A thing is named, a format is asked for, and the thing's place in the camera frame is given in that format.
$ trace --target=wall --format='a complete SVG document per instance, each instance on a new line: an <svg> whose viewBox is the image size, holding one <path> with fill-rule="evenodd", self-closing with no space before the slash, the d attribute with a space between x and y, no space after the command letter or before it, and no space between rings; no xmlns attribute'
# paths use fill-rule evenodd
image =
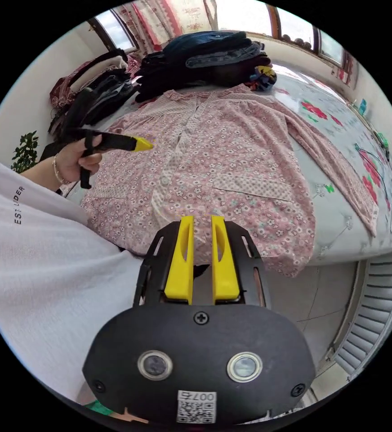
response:
<svg viewBox="0 0 392 432"><path fill-rule="evenodd" d="M49 102L52 87L60 77L107 51L104 45L102 51L101 46L92 38L87 45L79 35L84 35L84 30L84 25L71 30L37 57L1 103L0 162L3 164L12 164L13 151L19 145L20 137L28 132L37 131L37 154L41 155L45 145L52 141L48 134L53 117L53 108Z"/></svg>

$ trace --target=white t-shirt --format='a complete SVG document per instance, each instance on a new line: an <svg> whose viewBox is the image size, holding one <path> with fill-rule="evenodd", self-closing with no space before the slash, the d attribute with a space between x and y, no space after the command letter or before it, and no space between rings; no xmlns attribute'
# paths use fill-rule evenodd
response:
<svg viewBox="0 0 392 432"><path fill-rule="evenodd" d="M132 306L142 263L87 219L0 164L0 332L36 378L83 405L95 400L82 375L88 350Z"/></svg>

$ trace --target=bracelet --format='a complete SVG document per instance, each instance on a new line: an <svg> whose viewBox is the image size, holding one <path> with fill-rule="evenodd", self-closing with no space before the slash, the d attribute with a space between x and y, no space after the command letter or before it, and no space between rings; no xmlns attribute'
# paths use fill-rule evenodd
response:
<svg viewBox="0 0 392 432"><path fill-rule="evenodd" d="M69 185L71 182L67 181L67 180L64 180L63 177L61 176L60 172L58 171L58 168L57 168L57 155L55 155L53 157L52 165L53 165L53 171L55 173L55 177L60 182L60 184L61 185Z"/></svg>

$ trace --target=shirt sleeve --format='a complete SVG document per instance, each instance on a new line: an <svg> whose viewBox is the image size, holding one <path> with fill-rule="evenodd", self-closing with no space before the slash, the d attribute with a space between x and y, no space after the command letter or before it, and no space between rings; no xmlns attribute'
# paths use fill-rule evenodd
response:
<svg viewBox="0 0 392 432"><path fill-rule="evenodd" d="M19 175L2 163L0 163L0 200L24 204L83 225L88 223L88 215L81 207Z"/></svg>

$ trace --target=pink floral shirt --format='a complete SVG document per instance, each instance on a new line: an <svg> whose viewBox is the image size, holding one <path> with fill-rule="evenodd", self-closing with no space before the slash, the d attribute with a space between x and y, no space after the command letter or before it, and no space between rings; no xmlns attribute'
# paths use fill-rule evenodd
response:
<svg viewBox="0 0 392 432"><path fill-rule="evenodd" d="M108 153L82 202L90 227L131 252L145 254L160 228L193 215L195 264L208 264L214 214L250 232L268 269L295 276L312 256L316 221L289 134L374 230L374 203L340 152L276 99L244 85L168 91L109 132L155 145Z"/></svg>

